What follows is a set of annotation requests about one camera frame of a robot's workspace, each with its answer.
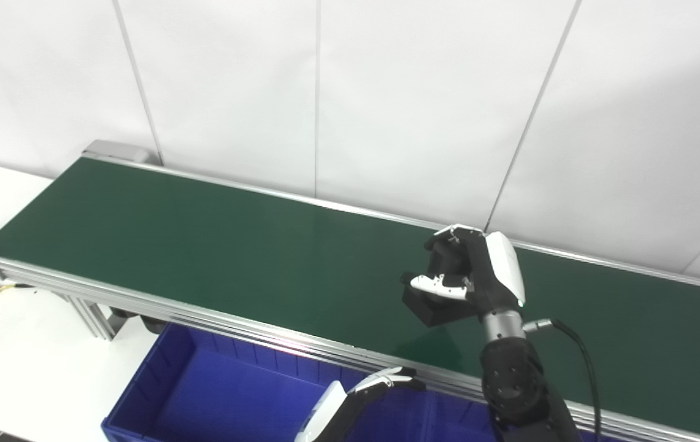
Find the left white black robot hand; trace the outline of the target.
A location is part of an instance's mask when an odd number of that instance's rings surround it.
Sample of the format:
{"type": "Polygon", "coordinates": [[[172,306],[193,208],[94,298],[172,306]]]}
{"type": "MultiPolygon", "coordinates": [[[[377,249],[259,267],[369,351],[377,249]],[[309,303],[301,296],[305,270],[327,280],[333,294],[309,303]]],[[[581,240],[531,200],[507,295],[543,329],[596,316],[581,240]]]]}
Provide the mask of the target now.
{"type": "Polygon", "coordinates": [[[388,390],[400,388],[423,392],[426,384],[417,378],[416,369],[406,366],[377,370],[349,390],[341,381],[332,381],[313,405],[294,441],[344,441],[369,405],[388,390]]]}

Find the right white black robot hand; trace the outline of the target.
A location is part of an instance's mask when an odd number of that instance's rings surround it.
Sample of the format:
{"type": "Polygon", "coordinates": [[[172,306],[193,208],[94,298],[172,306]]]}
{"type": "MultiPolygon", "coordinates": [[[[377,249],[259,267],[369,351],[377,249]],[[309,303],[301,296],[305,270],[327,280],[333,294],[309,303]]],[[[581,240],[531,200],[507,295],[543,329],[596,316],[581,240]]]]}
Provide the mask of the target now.
{"type": "Polygon", "coordinates": [[[401,300],[428,327],[525,305],[523,275],[514,246],[499,231],[453,224],[425,242],[425,273],[401,275],[401,300]]]}

